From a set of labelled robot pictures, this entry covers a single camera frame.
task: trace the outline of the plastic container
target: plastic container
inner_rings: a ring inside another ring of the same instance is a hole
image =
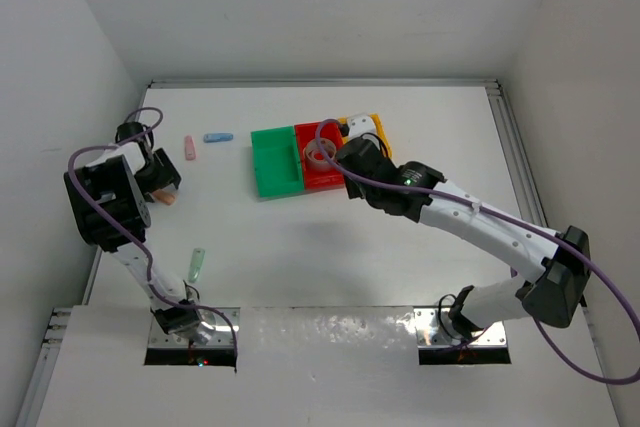
[[[330,169],[327,172],[318,172],[317,170],[309,168],[307,163],[304,162],[304,149],[309,142],[315,139],[316,129],[319,124],[320,122],[314,122],[311,124],[298,124],[294,126],[298,141],[298,157],[303,159],[301,167],[302,176],[304,178],[304,187],[307,190],[339,187],[344,185],[344,178],[339,172],[336,172],[333,169]],[[342,136],[340,135],[340,130],[335,124],[327,125],[322,130],[322,137],[333,142],[337,149],[340,149],[340,147],[344,145],[342,142]]]
[[[304,190],[293,126],[251,132],[251,144],[260,197],[295,194]]]

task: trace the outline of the blue marker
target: blue marker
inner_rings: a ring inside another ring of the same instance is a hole
[[[228,142],[229,140],[233,140],[233,134],[228,134],[225,132],[216,132],[214,134],[204,134],[202,140],[205,144],[210,144],[212,142]]]

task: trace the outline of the red object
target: red object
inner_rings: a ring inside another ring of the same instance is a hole
[[[296,141],[298,143],[298,154],[302,164],[302,178],[304,180],[304,188],[306,190],[322,189],[332,186],[344,185],[342,174],[331,169],[329,172],[317,172],[307,167],[304,156],[304,149],[309,142],[315,139],[316,129],[320,122],[312,124],[298,124],[293,128],[296,132]],[[333,142],[337,149],[342,147],[342,135],[336,124],[329,124],[322,130],[322,137]]]

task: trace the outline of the tape roll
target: tape roll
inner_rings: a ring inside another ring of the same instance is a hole
[[[336,144],[331,142],[329,139],[320,139],[320,142],[331,159],[335,159],[336,152],[338,152]],[[331,165],[329,165],[329,162],[324,160],[324,157],[322,157],[322,153],[320,152],[315,139],[309,142],[304,148],[304,158],[307,167],[311,170],[316,172],[329,172],[331,170]]]

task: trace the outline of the metal bracket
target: metal bracket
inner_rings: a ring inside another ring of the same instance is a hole
[[[240,309],[220,308],[233,324],[236,338],[240,329]],[[215,331],[206,344],[192,344],[175,334],[165,334],[158,323],[152,319],[147,343],[145,365],[217,365],[234,367],[235,356],[231,328],[217,315],[202,311],[203,320]]]
[[[449,307],[442,307],[442,312],[448,311]],[[456,349],[459,341],[449,337],[438,325],[437,307],[415,307],[413,313],[420,365],[511,363],[502,322],[493,324],[467,347]]]

